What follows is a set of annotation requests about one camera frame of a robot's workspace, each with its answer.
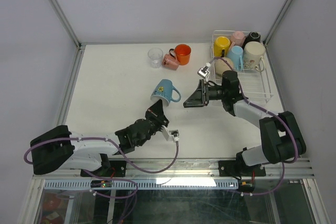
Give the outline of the beige mug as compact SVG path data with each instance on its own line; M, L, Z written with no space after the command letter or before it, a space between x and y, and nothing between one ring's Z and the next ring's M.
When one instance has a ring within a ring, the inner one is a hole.
M234 63L231 59L227 57L223 57L222 59L218 59L215 61L215 73L218 76L222 76L223 72L225 71L234 69Z

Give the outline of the green inside mug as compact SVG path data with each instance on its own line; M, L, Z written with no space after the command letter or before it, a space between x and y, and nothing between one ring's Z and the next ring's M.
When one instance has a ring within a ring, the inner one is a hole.
M263 72L266 68L264 55L265 46L257 41L248 42L243 52L243 67L248 70Z

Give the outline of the yellow mug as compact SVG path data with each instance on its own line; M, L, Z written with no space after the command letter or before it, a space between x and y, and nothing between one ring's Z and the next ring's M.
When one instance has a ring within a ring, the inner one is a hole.
M229 38L225 36L219 36L214 40L214 57L226 57L231 45Z

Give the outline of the black mug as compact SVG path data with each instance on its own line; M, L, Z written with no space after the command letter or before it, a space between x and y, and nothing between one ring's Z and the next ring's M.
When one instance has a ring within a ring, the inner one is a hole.
M242 45L242 48L244 49L246 47L246 45L249 43L249 42L252 42L252 41L255 41L255 42L261 42L261 35L260 33L258 32L250 32L244 42L243 42L243 45Z

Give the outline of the white light-blue mug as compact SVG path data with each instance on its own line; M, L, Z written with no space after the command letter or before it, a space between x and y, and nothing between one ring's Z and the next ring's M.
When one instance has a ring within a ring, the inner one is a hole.
M242 71L244 69L244 64L243 64L243 49L240 46L233 46L228 54L227 58L229 58L233 64L234 68L238 71Z

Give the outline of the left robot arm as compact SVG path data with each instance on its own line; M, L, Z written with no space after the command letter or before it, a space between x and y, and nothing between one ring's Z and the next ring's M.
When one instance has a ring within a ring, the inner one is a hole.
M162 100L158 100L147 109L145 118L102 140L75 136L67 125L59 125L31 140L30 146L36 146L31 150L34 174L45 175L58 169L85 169L104 176L110 170L109 158L133 152L168 124Z

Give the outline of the blue mug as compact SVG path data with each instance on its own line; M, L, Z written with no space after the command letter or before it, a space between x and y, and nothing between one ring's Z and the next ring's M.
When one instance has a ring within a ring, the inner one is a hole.
M175 99L173 98L173 92L176 92L178 97ZM171 102L180 102L181 100L181 93L179 90L173 85L173 82L169 79L162 79L155 89L153 90L150 100L155 103L158 100L161 100L163 106L168 107Z

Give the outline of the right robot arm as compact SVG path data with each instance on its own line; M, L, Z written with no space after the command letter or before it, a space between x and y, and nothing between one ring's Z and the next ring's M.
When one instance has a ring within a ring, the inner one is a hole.
M244 119L260 130L261 145L243 149L235 161L224 167L229 176L248 176L261 164L295 162L307 151L299 125L289 111L275 113L250 102L241 91L238 74L225 71L222 83L199 80L196 90L184 101L185 108L207 106L220 100L226 112Z

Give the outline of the clear plastic cup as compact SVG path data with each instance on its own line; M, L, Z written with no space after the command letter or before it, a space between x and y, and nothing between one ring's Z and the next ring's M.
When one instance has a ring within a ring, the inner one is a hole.
M148 51L151 66L160 68L163 60L163 51L160 48L152 48Z

